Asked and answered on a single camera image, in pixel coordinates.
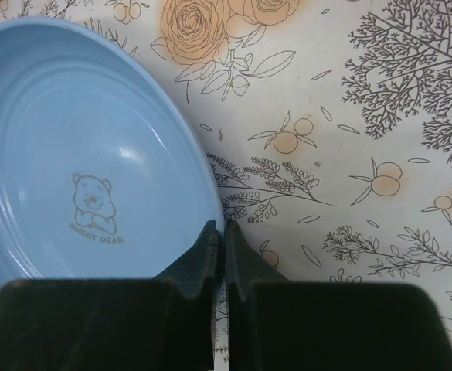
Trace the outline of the light blue bear plate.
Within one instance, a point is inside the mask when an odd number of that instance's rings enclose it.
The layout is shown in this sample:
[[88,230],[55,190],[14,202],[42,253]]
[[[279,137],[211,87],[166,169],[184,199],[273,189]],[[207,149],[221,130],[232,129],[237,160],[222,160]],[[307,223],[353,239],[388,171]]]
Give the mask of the light blue bear plate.
[[0,23],[0,287],[154,277],[210,220],[207,157],[142,66],[72,22]]

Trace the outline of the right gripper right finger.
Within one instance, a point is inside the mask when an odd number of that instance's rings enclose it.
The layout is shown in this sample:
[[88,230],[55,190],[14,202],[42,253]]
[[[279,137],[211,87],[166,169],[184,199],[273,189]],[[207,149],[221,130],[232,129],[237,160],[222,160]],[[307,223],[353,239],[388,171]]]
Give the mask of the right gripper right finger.
[[289,281],[224,232],[232,370],[452,370],[438,311],[408,284]]

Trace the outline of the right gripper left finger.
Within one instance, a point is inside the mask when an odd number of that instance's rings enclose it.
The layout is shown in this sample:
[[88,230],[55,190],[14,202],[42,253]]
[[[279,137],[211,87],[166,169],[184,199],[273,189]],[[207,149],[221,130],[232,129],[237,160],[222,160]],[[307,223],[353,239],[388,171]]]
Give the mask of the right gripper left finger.
[[211,370],[213,221],[152,279],[16,280],[0,289],[0,370]]

